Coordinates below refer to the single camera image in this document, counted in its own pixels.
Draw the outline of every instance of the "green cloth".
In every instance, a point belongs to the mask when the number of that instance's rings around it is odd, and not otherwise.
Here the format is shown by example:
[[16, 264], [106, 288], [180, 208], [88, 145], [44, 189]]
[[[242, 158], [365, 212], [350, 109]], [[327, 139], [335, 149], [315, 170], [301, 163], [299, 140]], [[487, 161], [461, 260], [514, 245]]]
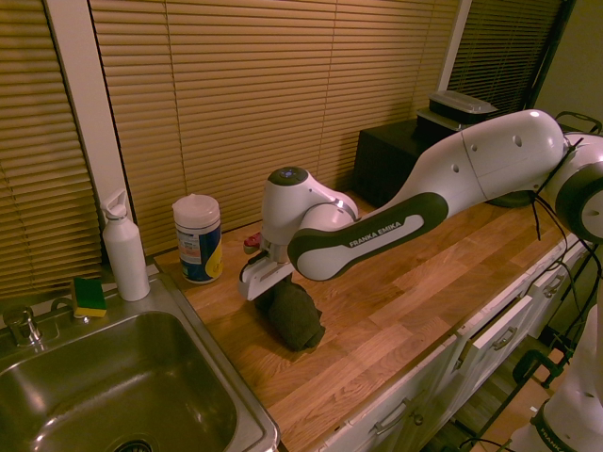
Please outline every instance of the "green cloth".
[[288, 277], [255, 299], [255, 307], [264, 313], [289, 348], [301, 351], [316, 347], [325, 328], [322, 314], [303, 287]]

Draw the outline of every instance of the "beige blinds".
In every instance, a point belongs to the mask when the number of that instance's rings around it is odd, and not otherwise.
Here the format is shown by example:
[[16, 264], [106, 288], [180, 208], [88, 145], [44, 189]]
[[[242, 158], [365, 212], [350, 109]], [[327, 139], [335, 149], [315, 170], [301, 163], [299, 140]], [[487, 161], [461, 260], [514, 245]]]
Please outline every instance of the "beige blinds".
[[448, 89], [521, 110], [563, 0], [473, 0]]
[[88, 169], [41, 0], [0, 0], [0, 299], [100, 275]]
[[285, 165], [350, 187], [358, 132], [436, 89], [457, 0], [90, 1], [142, 240], [174, 246], [171, 204], [260, 219]]

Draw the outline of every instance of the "white water bottle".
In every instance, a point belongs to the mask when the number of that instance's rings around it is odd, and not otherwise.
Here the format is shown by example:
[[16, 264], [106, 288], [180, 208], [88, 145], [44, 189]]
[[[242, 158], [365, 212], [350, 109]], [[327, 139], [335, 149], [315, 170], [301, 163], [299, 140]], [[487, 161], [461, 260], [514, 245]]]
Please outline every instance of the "white water bottle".
[[101, 203], [107, 223], [103, 231], [106, 253], [120, 296], [126, 301], [146, 297], [151, 288], [139, 227], [128, 218], [125, 190], [120, 189]]

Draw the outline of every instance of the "butcher block counter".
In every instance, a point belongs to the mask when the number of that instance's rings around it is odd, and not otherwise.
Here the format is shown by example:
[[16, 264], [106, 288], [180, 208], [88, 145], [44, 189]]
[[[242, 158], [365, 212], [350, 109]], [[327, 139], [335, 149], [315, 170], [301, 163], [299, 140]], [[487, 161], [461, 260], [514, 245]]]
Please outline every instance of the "butcher block counter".
[[[361, 212], [372, 210], [356, 201]], [[293, 281], [312, 296], [326, 327], [320, 344], [303, 352], [287, 349], [237, 292], [250, 258], [243, 240], [260, 223], [223, 235], [224, 270], [211, 284], [187, 282], [177, 250], [155, 260], [268, 409], [286, 449], [302, 452], [319, 446], [346, 415], [412, 369], [562, 239], [539, 212], [541, 241], [530, 207], [483, 203], [334, 280], [296, 273]]]

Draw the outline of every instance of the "green sponge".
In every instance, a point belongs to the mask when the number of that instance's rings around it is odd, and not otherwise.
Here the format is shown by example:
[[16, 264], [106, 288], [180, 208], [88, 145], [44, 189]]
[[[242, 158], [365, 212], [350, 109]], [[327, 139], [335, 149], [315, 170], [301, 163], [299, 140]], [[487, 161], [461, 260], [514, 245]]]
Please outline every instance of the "green sponge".
[[72, 281], [73, 314], [102, 317], [106, 313], [103, 286], [98, 280], [74, 278]]

